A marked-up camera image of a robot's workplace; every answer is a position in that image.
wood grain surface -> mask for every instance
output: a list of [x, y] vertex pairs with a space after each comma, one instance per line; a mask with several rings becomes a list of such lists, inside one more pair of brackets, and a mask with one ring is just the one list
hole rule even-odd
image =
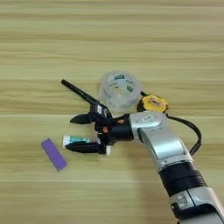
[[[63, 135], [95, 133], [69, 124], [88, 104], [60, 80], [97, 97], [100, 78], [116, 69], [200, 127], [195, 161], [224, 203], [223, 40], [222, 0], [1, 0], [1, 223], [176, 223], [142, 145], [118, 143], [110, 157], [61, 149]], [[190, 148], [195, 135], [171, 126]], [[64, 171], [40, 147], [48, 137]]]

black cable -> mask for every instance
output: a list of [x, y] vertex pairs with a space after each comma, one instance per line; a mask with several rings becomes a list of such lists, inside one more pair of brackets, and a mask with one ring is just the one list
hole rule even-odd
[[188, 126], [189, 128], [191, 128], [196, 133], [196, 135], [198, 137], [198, 141], [190, 149], [190, 154], [191, 155], [194, 155], [199, 150], [199, 148], [201, 146], [201, 138], [202, 138], [202, 135], [201, 135], [200, 129], [195, 124], [193, 124], [192, 122], [189, 122], [189, 121], [187, 121], [187, 120], [185, 120], [183, 118], [179, 118], [179, 117], [176, 117], [176, 116], [170, 116], [170, 115], [166, 115], [166, 116], [169, 119], [172, 119], [174, 121], [183, 123], [184, 125]]

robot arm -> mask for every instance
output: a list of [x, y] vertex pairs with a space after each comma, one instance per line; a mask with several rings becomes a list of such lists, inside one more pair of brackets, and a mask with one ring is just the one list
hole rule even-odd
[[220, 201], [196, 170], [192, 156], [168, 126], [164, 113], [144, 111], [113, 118], [109, 109], [95, 98], [66, 80], [61, 83], [90, 103], [90, 112], [77, 115], [71, 123], [95, 123], [101, 140], [101, 143], [70, 143], [66, 148], [106, 154], [107, 146], [117, 141], [139, 140], [152, 155], [179, 224], [224, 224]]
[[166, 115], [135, 113], [129, 116], [129, 123], [133, 137], [152, 155], [179, 223], [223, 224], [220, 201], [196, 170], [188, 149], [169, 128]]

black joint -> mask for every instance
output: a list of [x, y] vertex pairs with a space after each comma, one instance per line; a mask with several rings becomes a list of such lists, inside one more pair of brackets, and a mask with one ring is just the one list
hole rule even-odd
[[191, 188], [207, 185], [200, 172], [195, 170], [190, 162], [170, 165], [159, 174], [170, 197]]

